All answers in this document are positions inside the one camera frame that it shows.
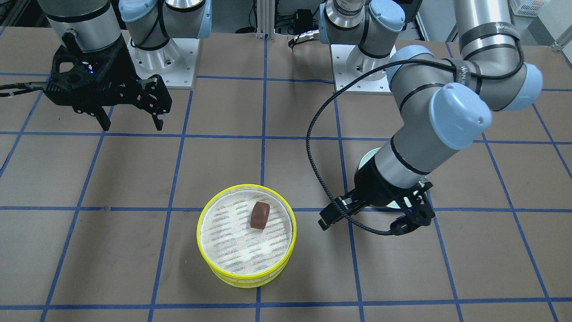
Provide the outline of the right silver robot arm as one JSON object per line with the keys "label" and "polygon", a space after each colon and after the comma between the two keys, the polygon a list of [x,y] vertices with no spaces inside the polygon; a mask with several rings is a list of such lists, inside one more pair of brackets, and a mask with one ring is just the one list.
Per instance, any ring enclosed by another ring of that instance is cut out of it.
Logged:
{"label": "right silver robot arm", "polygon": [[184,71],[176,39],[208,38],[210,0],[41,0],[61,46],[42,92],[58,106],[111,125],[106,106],[127,104],[158,131],[170,112],[165,76]]}

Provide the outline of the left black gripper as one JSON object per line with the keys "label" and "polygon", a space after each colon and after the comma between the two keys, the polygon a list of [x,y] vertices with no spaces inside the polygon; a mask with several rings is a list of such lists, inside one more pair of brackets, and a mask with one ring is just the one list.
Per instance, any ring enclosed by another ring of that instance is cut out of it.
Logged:
{"label": "left black gripper", "polygon": [[344,196],[338,196],[320,211],[318,224],[323,231],[345,216],[357,214],[366,206],[384,207],[395,201],[404,213],[391,224],[394,236],[413,232],[420,226],[429,226],[435,217],[427,191],[433,187],[430,181],[414,181],[414,185],[401,188],[386,180],[372,157],[355,173],[355,188]]}

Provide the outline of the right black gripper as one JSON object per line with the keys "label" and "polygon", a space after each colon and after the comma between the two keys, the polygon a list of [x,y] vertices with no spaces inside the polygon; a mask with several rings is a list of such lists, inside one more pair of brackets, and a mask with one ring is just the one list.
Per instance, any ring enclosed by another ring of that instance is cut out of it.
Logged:
{"label": "right black gripper", "polygon": [[102,130],[108,131],[112,123],[104,107],[133,105],[151,115],[156,130],[163,130],[165,115],[170,112],[173,102],[163,78],[152,75],[149,79],[141,79],[137,75],[122,36],[96,53],[105,57],[105,87],[88,102],[73,105],[74,112],[94,117]]}

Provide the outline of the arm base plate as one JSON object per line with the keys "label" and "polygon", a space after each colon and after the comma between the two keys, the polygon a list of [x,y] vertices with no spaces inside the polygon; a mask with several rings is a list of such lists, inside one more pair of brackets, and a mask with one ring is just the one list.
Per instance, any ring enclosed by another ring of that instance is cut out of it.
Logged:
{"label": "arm base plate", "polygon": [[144,51],[128,44],[131,61],[141,79],[160,75],[169,89],[193,89],[201,40],[172,38],[162,48]]}
{"label": "arm base plate", "polygon": [[[357,45],[332,44],[330,49],[335,90],[345,88],[350,82],[364,75],[365,72],[388,63],[389,59],[396,53],[395,47],[392,47],[388,56],[374,59],[363,54]],[[345,93],[391,94],[387,73],[384,70],[376,72],[349,87]]]}

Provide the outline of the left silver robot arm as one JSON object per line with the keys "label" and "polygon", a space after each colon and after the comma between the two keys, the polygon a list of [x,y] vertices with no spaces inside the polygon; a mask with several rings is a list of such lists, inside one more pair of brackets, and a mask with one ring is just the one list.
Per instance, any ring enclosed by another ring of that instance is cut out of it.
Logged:
{"label": "left silver robot arm", "polygon": [[435,213],[422,179],[492,123],[492,112],[522,110],[539,97],[543,78],[525,63],[519,31],[506,0],[456,0],[460,59],[437,59],[426,47],[410,45],[392,54],[405,24],[392,0],[328,0],[320,8],[320,41],[355,45],[350,62],[356,79],[386,76],[403,126],[354,176],[355,187],[333,198],[309,162],[330,204],[321,210],[323,230],[342,219],[380,236],[402,236],[431,224]]}

